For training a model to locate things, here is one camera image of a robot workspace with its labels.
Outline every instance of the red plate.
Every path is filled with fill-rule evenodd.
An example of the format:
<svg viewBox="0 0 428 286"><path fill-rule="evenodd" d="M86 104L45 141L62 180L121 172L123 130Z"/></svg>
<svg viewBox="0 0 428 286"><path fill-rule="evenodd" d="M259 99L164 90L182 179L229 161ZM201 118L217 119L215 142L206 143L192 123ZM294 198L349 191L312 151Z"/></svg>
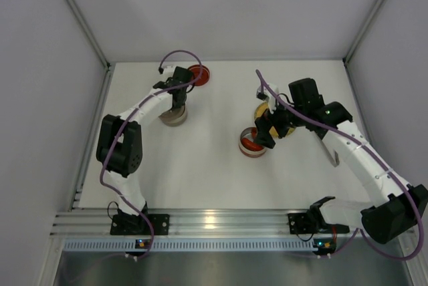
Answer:
<svg viewBox="0 0 428 286"><path fill-rule="evenodd" d="M202 68L203 68L203 70L202 70L201 79L199 79L198 81L195 82L195 86L197 86L197 87L203 86L209 80L208 68L205 67L204 65L202 66ZM199 75L199 72L201 71L201 67L199 66L199 64L192 65L191 67L188 67L187 69L193 72L193 75L195 76L195 78Z"/></svg>

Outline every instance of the white enclosure panel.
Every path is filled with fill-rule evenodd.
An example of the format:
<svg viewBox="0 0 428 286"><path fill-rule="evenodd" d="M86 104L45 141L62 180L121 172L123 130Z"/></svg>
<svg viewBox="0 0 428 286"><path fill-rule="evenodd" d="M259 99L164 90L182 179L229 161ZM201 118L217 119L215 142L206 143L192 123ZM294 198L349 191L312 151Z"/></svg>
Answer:
<svg viewBox="0 0 428 286"><path fill-rule="evenodd" d="M257 159L244 156L238 148L240 132L254 125L254 110L261 103L255 97L256 68L286 93L290 82L314 78L325 101L342 102L359 123L341 61L205 64L212 77L189 94L187 121L169 128L155 120L143 130L144 158L138 174L149 207L306 208L328 195L368 200L347 165L334 168L315 135L305 129L296 130ZM117 115L139 102L158 80L156 68L157 63L118 63L103 115ZM100 170L94 149L81 207L105 208L116 200L98 182Z"/></svg>
<svg viewBox="0 0 428 286"><path fill-rule="evenodd" d="M33 285L104 72L64 0L0 8L0 284Z"/></svg>
<svg viewBox="0 0 428 286"><path fill-rule="evenodd" d="M350 73L373 145L410 183L425 186L427 67L428 1L387 0L353 57Z"/></svg>
<svg viewBox="0 0 428 286"><path fill-rule="evenodd" d="M110 61L342 58L375 0L76 0Z"/></svg>

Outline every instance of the white wall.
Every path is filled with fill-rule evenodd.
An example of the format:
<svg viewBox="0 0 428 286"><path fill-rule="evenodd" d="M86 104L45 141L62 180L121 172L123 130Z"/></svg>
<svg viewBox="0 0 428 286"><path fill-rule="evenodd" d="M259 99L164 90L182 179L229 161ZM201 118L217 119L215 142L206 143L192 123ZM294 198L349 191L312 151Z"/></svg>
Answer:
<svg viewBox="0 0 428 286"><path fill-rule="evenodd" d="M375 0L76 1L110 61L156 61L341 59Z"/></svg>
<svg viewBox="0 0 428 286"><path fill-rule="evenodd" d="M427 0L387 0L349 67L374 146L409 182L426 187L427 24Z"/></svg>
<svg viewBox="0 0 428 286"><path fill-rule="evenodd" d="M0 284L31 285L104 75L64 0L0 0Z"/></svg>

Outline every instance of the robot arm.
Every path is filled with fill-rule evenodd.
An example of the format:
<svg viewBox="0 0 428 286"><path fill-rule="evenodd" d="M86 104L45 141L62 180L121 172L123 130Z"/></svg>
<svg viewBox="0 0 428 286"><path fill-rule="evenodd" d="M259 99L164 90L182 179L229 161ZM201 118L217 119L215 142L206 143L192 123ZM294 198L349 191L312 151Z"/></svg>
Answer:
<svg viewBox="0 0 428 286"><path fill-rule="evenodd" d="M270 88L276 93L279 92L278 87L270 85ZM256 144L267 148L275 146L269 133L271 127L274 127L282 138L290 128L305 126L309 131L315 132L329 151L337 153L349 166L370 198L370 202L356 202L328 196L315 202L307 212L308 218L312 221L312 232L325 231L329 225L340 224L365 229L375 241L387 243L414 226L416 220L410 203L389 176L393 170L384 171L362 148L366 146L375 151L352 121L348 111L338 102L325 104L313 79L298 80L291 83L289 88L295 110L362 142L360 145L355 144L333 131L309 124L279 105L272 95L264 94L263 89L259 88L257 91L259 99L269 102L269 109L255 120ZM419 213L423 214L428 202L427 189L423 185L412 187L405 179L393 173L403 186L407 187Z"/></svg>
<svg viewBox="0 0 428 286"><path fill-rule="evenodd" d="M180 110L187 99L187 87L167 91L159 95L155 95L155 93L159 89L167 89L188 83L193 78L191 71L177 66L166 67L161 73L162 80L156 83L145 97L152 98L147 100L146 104L141 108L137 103L117 116L109 114L103 118L96 150L97 160L104 163L119 128L137 108L137 112L127 123L122 136L114 147L106 169L122 196L145 213L147 213L146 201L141 194L140 183L135 174L142 161L141 130L164 112ZM119 198L118 214L113 217L110 233L112 235L138 235L142 231L142 224L142 219L138 213Z"/></svg>

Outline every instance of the cable vent grille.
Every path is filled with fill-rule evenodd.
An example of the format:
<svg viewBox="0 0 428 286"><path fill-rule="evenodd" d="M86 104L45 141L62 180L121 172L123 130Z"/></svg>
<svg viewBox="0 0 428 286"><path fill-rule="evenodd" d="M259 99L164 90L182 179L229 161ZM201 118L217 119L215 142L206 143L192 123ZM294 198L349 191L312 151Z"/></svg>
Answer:
<svg viewBox="0 0 428 286"><path fill-rule="evenodd" d="M136 249L138 239L68 239L64 251L144 251ZM299 239L155 239L151 251L315 251L312 241Z"/></svg>

